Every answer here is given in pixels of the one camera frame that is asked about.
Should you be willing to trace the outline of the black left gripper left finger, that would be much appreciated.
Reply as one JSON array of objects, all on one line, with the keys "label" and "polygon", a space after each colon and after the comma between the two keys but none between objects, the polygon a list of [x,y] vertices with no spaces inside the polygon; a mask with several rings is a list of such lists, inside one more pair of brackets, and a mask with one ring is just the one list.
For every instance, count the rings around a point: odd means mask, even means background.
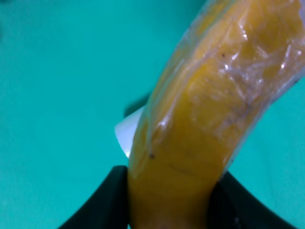
[{"label": "black left gripper left finger", "polygon": [[60,228],[128,228],[127,187],[127,166],[114,166],[93,195]]}]

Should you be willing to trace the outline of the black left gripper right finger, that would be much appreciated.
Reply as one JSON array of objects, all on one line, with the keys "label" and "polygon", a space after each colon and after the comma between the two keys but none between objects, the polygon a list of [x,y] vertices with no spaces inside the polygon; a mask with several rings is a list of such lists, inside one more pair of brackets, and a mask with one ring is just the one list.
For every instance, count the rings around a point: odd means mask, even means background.
[{"label": "black left gripper right finger", "polygon": [[226,172],[216,184],[207,211],[209,229],[294,229]]}]

